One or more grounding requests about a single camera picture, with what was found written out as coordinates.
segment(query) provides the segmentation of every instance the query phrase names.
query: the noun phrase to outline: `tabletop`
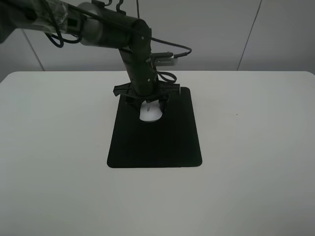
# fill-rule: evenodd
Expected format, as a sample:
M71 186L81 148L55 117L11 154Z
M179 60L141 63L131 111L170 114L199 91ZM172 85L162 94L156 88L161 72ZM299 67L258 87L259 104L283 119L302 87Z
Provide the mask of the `tabletop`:
M315 76L174 72L203 163L106 165L126 72L16 72L0 83L0 234L315 234Z

